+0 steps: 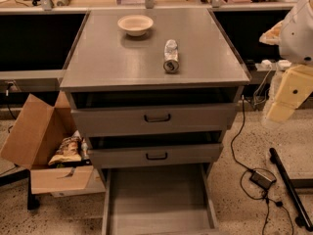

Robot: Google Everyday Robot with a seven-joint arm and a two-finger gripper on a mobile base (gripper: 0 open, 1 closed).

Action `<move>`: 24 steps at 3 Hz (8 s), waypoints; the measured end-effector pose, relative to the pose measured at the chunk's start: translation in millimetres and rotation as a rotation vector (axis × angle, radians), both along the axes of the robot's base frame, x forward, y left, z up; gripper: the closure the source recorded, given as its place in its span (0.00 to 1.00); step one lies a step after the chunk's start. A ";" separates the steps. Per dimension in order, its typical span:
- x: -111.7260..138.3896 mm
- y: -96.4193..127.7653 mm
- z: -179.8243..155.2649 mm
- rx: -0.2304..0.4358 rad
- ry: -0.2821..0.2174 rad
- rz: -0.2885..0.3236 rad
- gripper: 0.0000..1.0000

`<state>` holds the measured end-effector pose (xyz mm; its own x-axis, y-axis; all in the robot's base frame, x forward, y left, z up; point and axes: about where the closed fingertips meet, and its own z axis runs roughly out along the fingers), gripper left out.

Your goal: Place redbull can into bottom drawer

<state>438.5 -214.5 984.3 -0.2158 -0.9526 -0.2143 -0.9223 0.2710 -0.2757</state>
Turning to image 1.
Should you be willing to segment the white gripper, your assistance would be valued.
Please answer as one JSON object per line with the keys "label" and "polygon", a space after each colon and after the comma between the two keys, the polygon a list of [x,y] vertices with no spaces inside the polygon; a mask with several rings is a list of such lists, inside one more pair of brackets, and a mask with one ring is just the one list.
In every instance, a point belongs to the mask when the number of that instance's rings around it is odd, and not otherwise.
{"label": "white gripper", "polygon": [[313,0],[298,0],[282,22],[260,37],[267,45],[279,45],[280,56],[294,64],[287,69],[269,100],[265,121],[283,123],[313,93]]}

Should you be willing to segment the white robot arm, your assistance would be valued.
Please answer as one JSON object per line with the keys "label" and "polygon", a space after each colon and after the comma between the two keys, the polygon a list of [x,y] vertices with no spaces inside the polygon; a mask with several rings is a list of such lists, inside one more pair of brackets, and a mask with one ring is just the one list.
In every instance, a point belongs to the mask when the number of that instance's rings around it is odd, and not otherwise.
{"label": "white robot arm", "polygon": [[280,56],[291,63],[275,72],[263,109],[263,124],[275,126],[288,120],[313,92],[313,0],[298,0],[259,41],[278,45]]}

